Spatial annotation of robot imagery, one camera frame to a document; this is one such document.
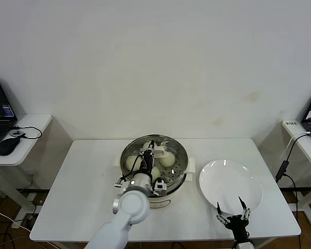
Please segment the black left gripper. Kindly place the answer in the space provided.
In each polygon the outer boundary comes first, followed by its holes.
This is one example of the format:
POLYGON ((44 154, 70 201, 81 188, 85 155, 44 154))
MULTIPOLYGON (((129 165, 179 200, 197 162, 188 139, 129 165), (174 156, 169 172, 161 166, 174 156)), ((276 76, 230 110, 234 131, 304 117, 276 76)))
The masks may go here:
POLYGON ((143 166, 141 167, 141 171, 144 173, 151 173, 154 164, 154 147, 155 142, 152 140, 149 145, 144 145, 143 152, 143 166))

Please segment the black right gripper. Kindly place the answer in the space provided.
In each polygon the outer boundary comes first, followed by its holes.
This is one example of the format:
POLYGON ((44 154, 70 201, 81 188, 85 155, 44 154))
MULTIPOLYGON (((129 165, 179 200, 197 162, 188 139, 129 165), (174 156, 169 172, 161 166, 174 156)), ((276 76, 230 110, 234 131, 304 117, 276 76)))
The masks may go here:
POLYGON ((222 215, 222 211, 217 202, 217 219, 222 223, 225 224, 225 227, 233 232, 235 240, 248 240, 248 232, 246 231, 246 226, 249 224, 249 216, 250 216, 250 208, 247 207, 246 203, 238 197, 243 208, 242 214, 233 215, 225 218, 222 215))

